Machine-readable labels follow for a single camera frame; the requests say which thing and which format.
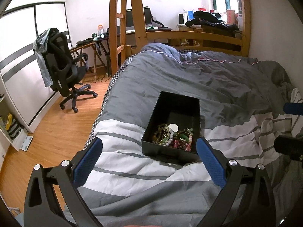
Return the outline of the green jade bangle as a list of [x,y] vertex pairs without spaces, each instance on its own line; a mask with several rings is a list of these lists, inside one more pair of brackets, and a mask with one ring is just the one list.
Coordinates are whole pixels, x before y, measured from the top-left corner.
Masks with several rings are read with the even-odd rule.
[[190,133],[173,133],[170,135],[164,135],[159,144],[174,149],[189,150],[192,146],[192,141],[193,138]]

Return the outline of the black jewelry box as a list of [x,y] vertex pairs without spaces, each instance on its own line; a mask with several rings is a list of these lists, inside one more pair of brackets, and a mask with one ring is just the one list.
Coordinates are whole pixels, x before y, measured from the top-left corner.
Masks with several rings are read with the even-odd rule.
[[200,100],[162,91],[142,137],[142,153],[158,161],[186,165],[200,160]]

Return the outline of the grey duvet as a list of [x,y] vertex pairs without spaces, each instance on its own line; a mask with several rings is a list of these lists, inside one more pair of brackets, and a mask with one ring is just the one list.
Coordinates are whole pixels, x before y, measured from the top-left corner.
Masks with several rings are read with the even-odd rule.
[[207,132],[237,137],[271,121],[272,132],[295,137],[302,127],[300,117],[283,111],[285,103],[302,98],[279,63],[152,43],[129,57],[110,81],[91,135],[106,120],[146,128],[162,91],[199,99]]

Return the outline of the white shelf unit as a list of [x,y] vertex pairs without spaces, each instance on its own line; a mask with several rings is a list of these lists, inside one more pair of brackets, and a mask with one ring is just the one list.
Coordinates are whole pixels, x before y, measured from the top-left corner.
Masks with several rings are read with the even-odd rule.
[[21,89],[6,84],[1,77],[1,165],[10,147],[19,151],[29,126],[21,113]]

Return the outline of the white round sticker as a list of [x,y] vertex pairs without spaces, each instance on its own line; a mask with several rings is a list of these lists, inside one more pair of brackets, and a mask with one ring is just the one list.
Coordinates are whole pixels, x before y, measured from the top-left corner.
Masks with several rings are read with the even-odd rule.
[[173,123],[169,124],[168,127],[169,127],[174,133],[178,132],[178,130],[179,130],[179,127],[178,127],[176,124],[173,124]]

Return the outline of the white sliding wardrobe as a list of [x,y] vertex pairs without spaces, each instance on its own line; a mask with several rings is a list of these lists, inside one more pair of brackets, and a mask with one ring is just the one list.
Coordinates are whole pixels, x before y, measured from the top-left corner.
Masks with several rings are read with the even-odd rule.
[[33,43],[48,28],[69,35],[65,2],[42,2],[10,9],[1,18],[1,84],[20,123],[34,132],[58,98],[45,87]]

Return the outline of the black office chair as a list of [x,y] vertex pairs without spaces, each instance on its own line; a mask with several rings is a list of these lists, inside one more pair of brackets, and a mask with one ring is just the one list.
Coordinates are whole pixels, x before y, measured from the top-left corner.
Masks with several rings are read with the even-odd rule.
[[65,33],[60,32],[57,28],[51,28],[49,32],[49,42],[47,52],[43,54],[48,72],[53,81],[50,88],[58,91],[64,100],[60,103],[60,108],[65,109],[65,103],[71,101],[72,110],[77,113],[77,98],[81,95],[98,96],[95,91],[91,90],[90,84],[83,84],[82,80],[88,72],[88,63],[79,66],[77,63],[83,59],[88,60],[88,55],[82,53],[73,58],[68,48],[67,37]]

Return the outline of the pile of dark clothes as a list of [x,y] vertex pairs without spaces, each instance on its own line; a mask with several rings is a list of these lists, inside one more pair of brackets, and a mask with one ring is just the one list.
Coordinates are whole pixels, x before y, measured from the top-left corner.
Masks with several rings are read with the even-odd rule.
[[185,26],[187,27],[191,27],[193,25],[211,26],[231,32],[239,30],[236,24],[229,25],[228,23],[224,22],[219,13],[210,13],[200,10],[194,12],[193,19],[185,23]]

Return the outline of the wooden folding side table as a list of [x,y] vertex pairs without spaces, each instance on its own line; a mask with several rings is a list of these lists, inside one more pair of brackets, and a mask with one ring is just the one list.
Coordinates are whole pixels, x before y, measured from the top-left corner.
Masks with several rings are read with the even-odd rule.
[[88,63],[88,72],[96,73],[98,69],[102,69],[103,71],[107,70],[107,63],[102,54],[99,54],[97,46],[95,42],[82,45],[79,47],[70,48],[70,52],[74,58],[79,56],[82,53],[86,53],[88,55],[88,60],[85,61],[81,59],[77,64],[79,66],[83,66],[84,63]]

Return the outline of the light blue hanging garment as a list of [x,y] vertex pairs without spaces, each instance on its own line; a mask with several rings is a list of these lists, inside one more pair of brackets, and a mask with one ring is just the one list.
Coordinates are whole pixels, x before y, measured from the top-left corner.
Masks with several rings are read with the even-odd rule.
[[41,33],[33,43],[33,51],[40,68],[41,76],[44,81],[45,87],[50,87],[53,84],[53,81],[48,72],[43,54],[47,52],[47,45],[49,42],[49,32],[50,28]]

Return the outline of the wooden ladder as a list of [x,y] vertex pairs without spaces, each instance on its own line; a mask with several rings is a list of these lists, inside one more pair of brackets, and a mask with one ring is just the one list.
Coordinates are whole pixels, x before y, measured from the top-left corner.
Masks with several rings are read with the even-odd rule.
[[109,49],[111,73],[119,70],[126,59],[126,5],[127,0],[110,0],[109,2]]

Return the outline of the black computer monitor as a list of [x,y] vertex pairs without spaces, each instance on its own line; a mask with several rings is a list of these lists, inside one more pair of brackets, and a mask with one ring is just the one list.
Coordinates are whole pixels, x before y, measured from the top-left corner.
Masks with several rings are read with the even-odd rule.
[[132,9],[127,9],[126,10],[126,28],[127,29],[134,29],[135,24],[134,21],[135,19],[139,19],[140,22],[144,21],[145,26],[149,27],[152,26],[152,14],[151,14],[151,9],[149,7],[143,7],[143,12],[140,12],[140,16],[138,13],[135,13],[135,16],[133,16],[133,10]]

